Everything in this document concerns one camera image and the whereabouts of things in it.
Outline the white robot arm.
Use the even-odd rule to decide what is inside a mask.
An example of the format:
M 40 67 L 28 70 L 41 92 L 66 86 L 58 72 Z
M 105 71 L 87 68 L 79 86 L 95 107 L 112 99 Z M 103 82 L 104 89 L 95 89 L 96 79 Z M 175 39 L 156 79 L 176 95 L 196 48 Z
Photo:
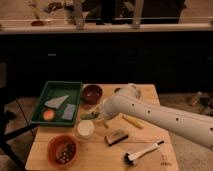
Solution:
M 99 107 L 104 120 L 119 113 L 145 120 L 213 151 L 213 117 L 151 104 L 140 100 L 141 91 L 133 83 L 120 87 Z

